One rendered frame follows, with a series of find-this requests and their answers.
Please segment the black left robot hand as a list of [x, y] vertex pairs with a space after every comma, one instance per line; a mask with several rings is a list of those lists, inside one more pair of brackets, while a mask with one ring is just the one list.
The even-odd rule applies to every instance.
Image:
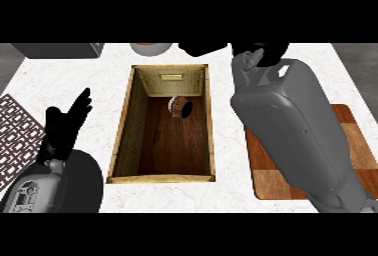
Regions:
[[54, 106], [46, 109], [44, 138], [35, 162], [44, 165], [56, 159], [66, 161], [75, 145], [78, 131], [91, 111], [90, 89], [78, 95], [66, 113]]

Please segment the rectangular wicker basket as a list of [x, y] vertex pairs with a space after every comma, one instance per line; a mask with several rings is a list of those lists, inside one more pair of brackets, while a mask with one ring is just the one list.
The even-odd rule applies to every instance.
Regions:
[[[174, 118], [168, 101], [192, 102]], [[106, 182], [175, 183], [215, 180], [209, 72], [205, 64], [134, 65]]]

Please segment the brown patterned placemat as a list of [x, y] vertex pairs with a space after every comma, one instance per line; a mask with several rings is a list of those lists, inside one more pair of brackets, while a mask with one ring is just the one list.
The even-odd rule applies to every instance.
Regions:
[[0, 192], [37, 158], [44, 128], [13, 97], [0, 97]]

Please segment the brown wooden cutting board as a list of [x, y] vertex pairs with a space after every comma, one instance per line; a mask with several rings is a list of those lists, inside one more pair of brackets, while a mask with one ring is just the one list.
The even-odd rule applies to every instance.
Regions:
[[[348, 106], [333, 104], [332, 109], [345, 133], [351, 165], [357, 178], [363, 188], [378, 199], [378, 161]], [[249, 130], [245, 130], [245, 139], [255, 197], [260, 200], [305, 200], [304, 192], [286, 183], [264, 147]]]

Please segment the dark grey appliance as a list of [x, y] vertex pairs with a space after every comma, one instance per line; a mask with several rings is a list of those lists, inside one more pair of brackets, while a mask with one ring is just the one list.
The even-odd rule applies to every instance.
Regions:
[[90, 59], [102, 54], [103, 43], [13, 43], [29, 59]]

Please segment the grey round bowl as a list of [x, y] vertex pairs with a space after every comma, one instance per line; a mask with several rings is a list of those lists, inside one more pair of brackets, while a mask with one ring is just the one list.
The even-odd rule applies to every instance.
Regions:
[[153, 57], [161, 55], [170, 48], [171, 43], [152, 43], [152, 44], [130, 44], [133, 51], [146, 57]]

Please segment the brown cupcake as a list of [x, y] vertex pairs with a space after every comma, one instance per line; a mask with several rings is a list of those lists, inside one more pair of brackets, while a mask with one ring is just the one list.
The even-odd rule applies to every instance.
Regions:
[[174, 96], [168, 101], [168, 111], [174, 118], [187, 118], [192, 113], [192, 102], [183, 96]]

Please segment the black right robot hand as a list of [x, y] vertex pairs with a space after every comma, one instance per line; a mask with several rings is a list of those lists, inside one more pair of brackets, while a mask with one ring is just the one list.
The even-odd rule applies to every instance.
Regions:
[[[263, 50], [263, 58], [258, 62], [258, 67], [274, 66], [286, 52], [289, 43], [254, 43], [254, 42], [232, 42], [232, 54], [237, 55], [243, 52], [254, 53], [258, 49]], [[227, 43], [178, 43], [178, 48], [192, 56], [199, 57], [227, 46]]]

